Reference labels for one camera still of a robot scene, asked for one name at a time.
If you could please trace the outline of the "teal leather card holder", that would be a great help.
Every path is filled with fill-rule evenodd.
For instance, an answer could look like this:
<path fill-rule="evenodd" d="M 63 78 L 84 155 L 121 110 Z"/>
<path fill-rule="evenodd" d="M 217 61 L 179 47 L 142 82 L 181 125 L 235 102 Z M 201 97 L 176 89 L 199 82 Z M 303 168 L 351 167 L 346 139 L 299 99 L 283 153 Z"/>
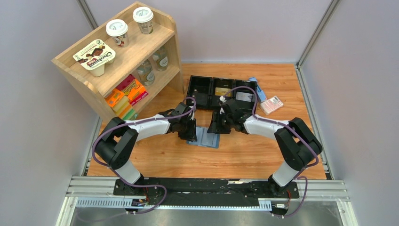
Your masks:
<path fill-rule="evenodd" d="M 197 141 L 187 141 L 188 145 L 219 148 L 220 134 L 208 133 L 205 127 L 196 127 Z"/>

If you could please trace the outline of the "dark credit card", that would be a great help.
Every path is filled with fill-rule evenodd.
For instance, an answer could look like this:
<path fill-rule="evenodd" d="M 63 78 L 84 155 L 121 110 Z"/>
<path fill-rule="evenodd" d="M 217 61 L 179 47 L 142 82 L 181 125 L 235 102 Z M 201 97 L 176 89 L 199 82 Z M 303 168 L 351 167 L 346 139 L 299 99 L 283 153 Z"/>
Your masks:
<path fill-rule="evenodd" d="M 195 99 L 195 102 L 196 102 L 196 108 L 198 108 L 198 109 L 207 108 L 208 95 L 204 95 L 204 94 L 200 93 L 197 95 L 193 95 L 193 98 Z"/>

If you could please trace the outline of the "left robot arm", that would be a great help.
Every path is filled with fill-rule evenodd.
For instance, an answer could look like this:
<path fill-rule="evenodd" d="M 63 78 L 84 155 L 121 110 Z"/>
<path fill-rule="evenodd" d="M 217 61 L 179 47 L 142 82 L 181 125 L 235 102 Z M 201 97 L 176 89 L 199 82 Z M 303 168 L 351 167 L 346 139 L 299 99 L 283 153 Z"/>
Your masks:
<path fill-rule="evenodd" d="M 136 142 L 177 133 L 183 140 L 196 141 L 195 107 L 180 102 L 176 108 L 142 120 L 124 121 L 112 118 L 92 146 L 93 159 L 109 167 L 126 184 L 132 195 L 144 189 L 142 173 L 130 161 Z"/>

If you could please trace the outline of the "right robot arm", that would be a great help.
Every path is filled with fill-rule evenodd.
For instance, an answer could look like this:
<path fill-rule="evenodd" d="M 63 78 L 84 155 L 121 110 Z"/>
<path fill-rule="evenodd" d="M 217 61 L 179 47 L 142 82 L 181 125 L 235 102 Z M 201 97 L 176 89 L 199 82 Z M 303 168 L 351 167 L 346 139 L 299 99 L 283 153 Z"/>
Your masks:
<path fill-rule="evenodd" d="M 230 134 L 234 129 L 277 142 L 284 161 L 268 178 L 268 190 L 272 196 L 281 197 L 293 179 L 318 163 L 323 147 L 301 118 L 295 117 L 290 121 L 264 118 L 241 109 L 234 99 L 220 101 L 219 104 L 221 108 L 213 112 L 208 133 Z"/>

